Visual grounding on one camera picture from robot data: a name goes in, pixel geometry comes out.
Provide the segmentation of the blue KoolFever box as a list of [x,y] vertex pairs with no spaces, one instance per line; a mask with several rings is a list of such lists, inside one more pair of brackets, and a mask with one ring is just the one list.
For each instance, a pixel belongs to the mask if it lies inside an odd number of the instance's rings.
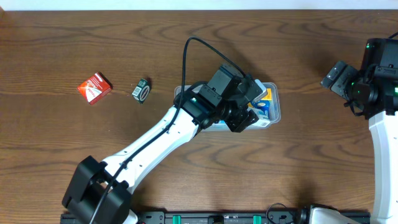
[[271,100],[260,100],[257,103],[249,103],[248,111],[255,112],[259,120],[251,124],[247,129],[266,129],[279,121],[279,104]]

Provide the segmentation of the white Panadol box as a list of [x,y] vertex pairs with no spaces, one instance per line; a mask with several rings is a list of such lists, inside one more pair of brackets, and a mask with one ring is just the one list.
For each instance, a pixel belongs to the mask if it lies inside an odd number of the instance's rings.
[[[255,80],[256,85],[260,88],[260,93],[255,99],[252,101],[259,101],[262,97],[267,94],[267,88],[259,81]],[[271,121],[269,119],[269,106],[265,106],[262,108],[252,108],[255,114],[258,116],[259,120],[254,123],[254,126],[265,128]]]

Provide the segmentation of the yellow medicine box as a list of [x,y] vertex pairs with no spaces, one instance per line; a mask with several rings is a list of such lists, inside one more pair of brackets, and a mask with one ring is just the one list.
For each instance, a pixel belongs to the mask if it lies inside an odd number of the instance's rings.
[[271,101],[272,101],[272,90],[268,88],[267,94],[264,97],[262,97],[259,101],[250,102],[248,106],[252,108],[262,108],[265,106],[269,106],[269,103]]

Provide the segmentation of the small dark green box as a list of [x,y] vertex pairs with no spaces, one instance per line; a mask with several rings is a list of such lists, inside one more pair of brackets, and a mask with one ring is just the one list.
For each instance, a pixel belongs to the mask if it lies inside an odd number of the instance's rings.
[[151,91],[150,81],[141,78],[132,92],[132,97],[140,104],[143,104]]

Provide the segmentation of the red Panadol box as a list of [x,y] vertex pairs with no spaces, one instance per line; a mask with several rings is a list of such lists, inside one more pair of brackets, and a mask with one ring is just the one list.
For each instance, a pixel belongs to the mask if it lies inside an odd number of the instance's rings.
[[77,86],[77,90],[90,105],[98,102],[112,89],[112,84],[101,72],[96,72],[89,79]]

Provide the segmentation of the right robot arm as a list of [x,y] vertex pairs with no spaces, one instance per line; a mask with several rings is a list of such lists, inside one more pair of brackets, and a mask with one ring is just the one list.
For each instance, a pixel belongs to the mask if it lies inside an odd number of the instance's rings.
[[375,171],[370,222],[397,223],[397,77],[383,70],[376,63],[357,70],[339,61],[321,84],[344,98],[355,116],[368,120]]

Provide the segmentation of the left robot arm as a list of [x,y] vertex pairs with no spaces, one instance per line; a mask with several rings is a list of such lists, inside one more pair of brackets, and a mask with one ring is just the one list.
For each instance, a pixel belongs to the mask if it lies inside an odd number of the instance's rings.
[[62,205],[80,223],[137,223],[131,198],[144,177],[174,149],[219,120],[237,133],[257,122],[248,103],[266,93],[265,86],[249,75],[227,78],[219,73],[209,82],[181,87],[174,105],[139,139],[101,162],[92,156],[83,159]]

